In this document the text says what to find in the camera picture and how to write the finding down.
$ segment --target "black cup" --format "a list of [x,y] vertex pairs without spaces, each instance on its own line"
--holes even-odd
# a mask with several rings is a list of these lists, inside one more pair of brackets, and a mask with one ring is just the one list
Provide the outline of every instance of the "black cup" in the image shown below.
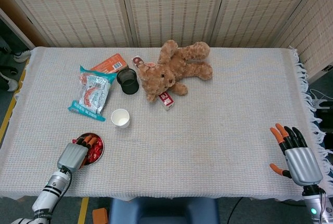
[[132,95],[139,89],[137,76],[133,69],[120,70],[117,74],[117,81],[127,95]]

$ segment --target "woven screen panel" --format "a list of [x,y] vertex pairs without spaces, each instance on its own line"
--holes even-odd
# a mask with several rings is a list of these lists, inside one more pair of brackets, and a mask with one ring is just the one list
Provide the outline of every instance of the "woven screen panel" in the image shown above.
[[210,37],[208,25],[216,0],[130,0],[139,47],[179,46]]
[[118,0],[22,0],[56,47],[128,47]]
[[299,0],[222,0],[211,46],[266,47]]
[[309,78],[333,61],[333,0],[303,0],[275,47],[297,48]]

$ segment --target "plastic snack package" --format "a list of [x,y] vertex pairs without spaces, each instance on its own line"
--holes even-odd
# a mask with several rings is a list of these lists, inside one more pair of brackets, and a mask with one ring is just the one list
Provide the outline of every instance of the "plastic snack package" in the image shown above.
[[116,76],[116,73],[105,74],[98,71],[85,70],[80,66],[79,96],[68,109],[99,121],[105,121],[101,111]]

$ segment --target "teddy bear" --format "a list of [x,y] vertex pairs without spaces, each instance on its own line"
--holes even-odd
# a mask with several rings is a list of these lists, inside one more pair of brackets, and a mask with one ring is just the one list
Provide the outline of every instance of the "teddy bear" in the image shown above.
[[138,65],[138,74],[142,87],[147,93],[147,99],[154,102],[158,95],[170,89],[177,95],[186,95],[186,85],[179,82],[185,77],[199,77],[202,80],[212,79],[212,67],[203,61],[209,54],[210,48],[205,42],[178,48],[174,40],[168,40],[161,48],[158,63],[150,67]]

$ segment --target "robot finger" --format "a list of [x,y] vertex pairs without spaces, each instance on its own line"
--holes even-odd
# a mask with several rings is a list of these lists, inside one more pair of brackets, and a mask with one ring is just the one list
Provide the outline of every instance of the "robot finger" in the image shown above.
[[276,166],[274,163],[271,163],[270,167],[278,175],[285,176],[285,177],[288,177],[291,179],[291,174],[290,174],[289,170],[287,170],[287,169],[283,170],[283,169],[279,168],[278,166]]
[[287,126],[285,126],[285,130],[288,132],[291,142],[293,143],[294,147],[300,147],[301,143],[298,141],[295,133]]
[[270,130],[271,130],[272,134],[275,136],[275,138],[277,140],[277,143],[279,144],[283,154],[285,154],[285,151],[288,149],[286,141],[283,140],[283,137],[282,137],[282,135],[280,134],[279,131],[277,131],[274,128],[270,128]]
[[292,127],[292,130],[294,131],[294,133],[297,136],[297,139],[299,141],[299,143],[301,144],[301,147],[308,147],[308,145],[306,144],[306,141],[301,133],[301,131],[299,131],[297,128]]
[[76,144],[77,144],[77,145],[81,145],[82,142],[83,142],[83,140],[84,140],[84,137],[83,137],[83,136],[79,137],[79,138],[78,138],[78,141],[76,142]]
[[288,148],[294,148],[295,146],[292,143],[291,138],[290,138],[288,132],[282,127],[282,125],[279,124],[279,123],[277,123],[275,126],[280,131],[280,133],[281,133],[281,135],[283,137],[283,140],[286,141],[287,147]]
[[91,140],[91,138],[92,138],[92,135],[91,135],[91,134],[90,134],[90,135],[87,135],[87,136],[84,138],[84,140],[83,140],[83,142],[81,143],[81,145],[85,147],[85,146],[88,144],[88,142]]

